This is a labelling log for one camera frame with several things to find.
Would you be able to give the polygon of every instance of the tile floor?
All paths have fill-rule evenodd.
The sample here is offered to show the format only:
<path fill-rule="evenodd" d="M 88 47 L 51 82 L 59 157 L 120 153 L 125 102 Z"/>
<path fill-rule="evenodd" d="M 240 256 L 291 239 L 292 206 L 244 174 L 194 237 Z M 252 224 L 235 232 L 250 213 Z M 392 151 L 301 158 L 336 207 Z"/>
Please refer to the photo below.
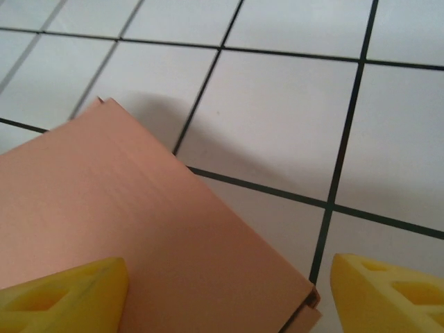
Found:
<path fill-rule="evenodd" d="M 113 97 L 291 264 L 444 278 L 441 0 L 0 0 L 0 153 Z"/>

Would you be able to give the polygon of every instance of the white surface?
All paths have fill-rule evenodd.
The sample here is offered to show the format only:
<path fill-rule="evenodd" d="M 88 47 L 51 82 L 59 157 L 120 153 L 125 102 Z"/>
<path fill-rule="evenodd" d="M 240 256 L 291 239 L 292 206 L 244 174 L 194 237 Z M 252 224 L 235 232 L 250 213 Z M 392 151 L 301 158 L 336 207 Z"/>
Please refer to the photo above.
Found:
<path fill-rule="evenodd" d="M 5 123 L 0 123 L 0 154 L 4 154 L 25 142 L 38 137 L 40 134 L 31 130 L 24 130 Z"/>
<path fill-rule="evenodd" d="M 367 58 L 443 66 L 443 1 L 379 1 Z"/>
<path fill-rule="evenodd" d="M 444 278 L 444 241 L 334 213 L 317 284 L 323 317 L 312 333 L 342 333 L 330 291 L 330 269 L 336 253 L 363 255 Z"/>
<path fill-rule="evenodd" d="M 238 0 L 145 0 L 125 37 L 219 45 Z"/>
<path fill-rule="evenodd" d="M 0 26 L 40 30 L 60 0 L 3 0 Z"/>
<path fill-rule="evenodd" d="M 228 46 L 358 58 L 371 0 L 246 0 Z"/>
<path fill-rule="evenodd" d="M 178 157 L 327 199 L 356 64 L 224 52 Z"/>
<path fill-rule="evenodd" d="M 366 66 L 337 203 L 444 230 L 444 71 Z"/>
<path fill-rule="evenodd" d="M 48 31 L 118 37 L 137 0 L 68 0 Z"/>
<path fill-rule="evenodd" d="M 0 83 L 33 40 L 33 33 L 0 31 Z"/>
<path fill-rule="evenodd" d="M 66 120 L 112 42 L 43 36 L 0 94 L 0 117 L 51 129 Z"/>
<path fill-rule="evenodd" d="M 215 51 L 121 43 L 83 108 L 94 97 L 117 100 L 173 149 Z"/>
<path fill-rule="evenodd" d="M 309 277 L 324 210 L 200 177 L 257 234 Z"/>

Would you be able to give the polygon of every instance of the white tile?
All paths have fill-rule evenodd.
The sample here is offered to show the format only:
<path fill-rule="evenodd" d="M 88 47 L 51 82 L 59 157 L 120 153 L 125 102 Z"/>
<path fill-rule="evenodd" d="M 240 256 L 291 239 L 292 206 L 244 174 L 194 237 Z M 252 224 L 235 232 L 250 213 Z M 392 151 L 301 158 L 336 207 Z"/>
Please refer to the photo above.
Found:
<path fill-rule="evenodd" d="M 125 37 L 219 45 L 238 0 L 146 0 Z"/>
<path fill-rule="evenodd" d="M 330 290 L 330 269 L 336 253 L 363 255 L 444 278 L 444 241 L 334 213 L 316 283 L 322 298 L 319 311 L 323 317 L 313 333 L 342 333 Z"/>
<path fill-rule="evenodd" d="M 444 2 L 381 0 L 368 59 L 444 65 Z"/>
<path fill-rule="evenodd" d="M 246 0 L 228 46 L 359 57 L 371 0 Z"/>
<path fill-rule="evenodd" d="M 324 209 L 201 177 L 208 187 L 306 278 Z"/>
<path fill-rule="evenodd" d="M 0 117 L 45 129 L 64 123 L 111 45 L 43 36 L 0 94 Z"/>
<path fill-rule="evenodd" d="M 40 30 L 60 0 L 4 0 L 0 26 Z"/>
<path fill-rule="evenodd" d="M 68 0 L 48 31 L 118 37 L 137 0 Z"/>
<path fill-rule="evenodd" d="M 40 133 L 32 130 L 24 130 L 23 128 L 0 123 L 0 154 L 4 154 L 39 135 Z"/>
<path fill-rule="evenodd" d="M 178 157 L 326 199 L 356 64 L 223 52 Z"/>
<path fill-rule="evenodd" d="M 0 31 L 0 83 L 34 37 L 33 33 Z"/>
<path fill-rule="evenodd" d="M 444 230 L 444 72 L 366 66 L 337 203 Z"/>
<path fill-rule="evenodd" d="M 176 140 L 215 51 L 122 42 L 86 99 L 114 98 L 166 147 Z"/>

